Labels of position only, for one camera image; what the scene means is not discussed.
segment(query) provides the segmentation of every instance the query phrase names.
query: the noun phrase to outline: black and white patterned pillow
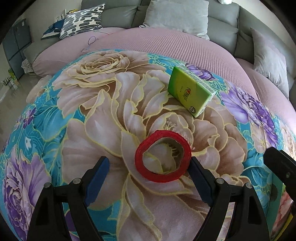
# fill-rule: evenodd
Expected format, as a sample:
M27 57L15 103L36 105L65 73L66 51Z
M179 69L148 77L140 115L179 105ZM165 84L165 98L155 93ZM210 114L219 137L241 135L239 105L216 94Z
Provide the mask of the black and white patterned pillow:
M69 14L59 36L60 39L87 31L101 29L101 14L105 3L96 7Z

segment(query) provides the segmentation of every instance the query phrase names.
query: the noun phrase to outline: gray cabinet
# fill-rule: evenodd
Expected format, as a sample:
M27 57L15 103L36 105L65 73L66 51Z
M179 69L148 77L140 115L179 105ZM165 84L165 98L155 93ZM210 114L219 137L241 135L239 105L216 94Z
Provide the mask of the gray cabinet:
M10 67L19 80L24 74L22 62L25 60L24 49L31 44L30 28L23 19L11 27L3 40L3 48Z

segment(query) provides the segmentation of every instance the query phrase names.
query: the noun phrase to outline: cardboard core of tape roll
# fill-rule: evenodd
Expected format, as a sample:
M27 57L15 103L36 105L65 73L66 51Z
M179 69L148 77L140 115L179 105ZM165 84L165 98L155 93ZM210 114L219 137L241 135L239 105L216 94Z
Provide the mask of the cardboard core of tape roll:
M174 146L180 153L181 159L177 170L168 174L159 174L148 170L143 163L143 155L152 146L167 143ZM156 183L168 183L179 179L188 169L191 159L191 148L188 142L173 131L156 131L144 140L135 154L135 165L138 172L146 179Z

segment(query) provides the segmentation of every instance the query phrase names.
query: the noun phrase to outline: gray leather sofa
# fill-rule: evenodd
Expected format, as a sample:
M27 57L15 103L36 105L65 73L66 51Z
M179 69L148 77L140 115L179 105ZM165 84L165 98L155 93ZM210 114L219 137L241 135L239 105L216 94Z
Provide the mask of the gray leather sofa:
M223 5L218 0L209 2L208 36L210 41L228 50L235 58L254 63L254 47L250 27L270 38L279 51L286 57L289 88L294 83L295 58L285 43L264 23L236 3ZM88 9L106 3L102 13L103 27L134 28L143 24L150 0L82 0L81 9ZM42 48L30 46L25 56L32 63L41 53L55 41L43 42Z

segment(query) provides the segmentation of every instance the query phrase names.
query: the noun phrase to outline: small purple flower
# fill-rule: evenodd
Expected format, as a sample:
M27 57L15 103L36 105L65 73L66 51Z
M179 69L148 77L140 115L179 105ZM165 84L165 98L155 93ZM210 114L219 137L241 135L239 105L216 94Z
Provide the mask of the small purple flower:
M217 80L213 74L205 69L197 67L192 64L186 64L187 69L189 69L192 73L196 74L199 78L206 81Z
M6 140L5 145L4 145L4 147L3 147L2 151L1 151L1 154L3 154L5 152L5 149L8 146L9 141L10 141L10 137Z
M15 124L15 126L14 126L14 129L15 129L15 130L18 130L18 129L20 128L22 122L23 122L23 116L21 115L21 116L17 119L17 122L16 122L16 124Z
M27 112L26 112L26 117L24 119L24 125L23 125L23 128L25 129L28 125L30 125L30 123L32 122L32 120L34 119L34 113L36 112L36 107L31 110L31 109L28 109Z
M276 148L278 137L274 131L274 122L268 110L254 97L244 92L241 88L225 81L228 86L228 94L220 91L221 100L226 108L243 124L249 121L254 122L257 126L263 126L267 135L267 141L271 146Z
M29 224L43 185L50 181L45 164L37 154L29 162L22 150L18 156L17 146L13 147L5 168L2 191L8 218L23 241L27 239Z

